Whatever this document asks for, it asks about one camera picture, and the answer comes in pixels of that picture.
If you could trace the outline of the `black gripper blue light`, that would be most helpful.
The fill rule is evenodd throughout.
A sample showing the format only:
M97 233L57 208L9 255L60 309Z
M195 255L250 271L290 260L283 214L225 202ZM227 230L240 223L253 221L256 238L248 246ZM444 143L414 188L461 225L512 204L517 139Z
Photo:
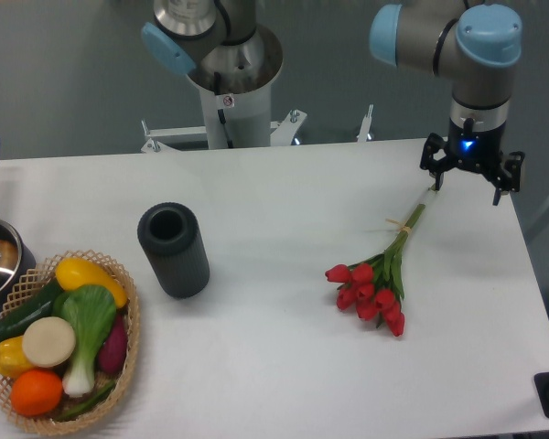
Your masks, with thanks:
M449 122L447 141L438 134L427 136L421 155L420 168L435 180L434 190L443 186L444 175L452 168L479 173L494 186L493 206L522 186L523 151L501 153L501 139L506 123L482 132L469 134L454 122Z

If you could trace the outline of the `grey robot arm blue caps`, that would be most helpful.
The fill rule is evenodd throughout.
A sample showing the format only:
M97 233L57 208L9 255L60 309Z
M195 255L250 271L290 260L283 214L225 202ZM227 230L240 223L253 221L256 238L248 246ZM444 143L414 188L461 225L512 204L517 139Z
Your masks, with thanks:
M283 66L276 35L253 1L157 1L143 26L150 55L197 88L212 149L288 145L298 128L271 121L271 88ZM383 6L371 24L371 54L395 67L451 80L446 137L430 134L420 167L436 183L451 169L485 177L500 198L522 183L522 152L504 153L522 21L482 1L412 1Z

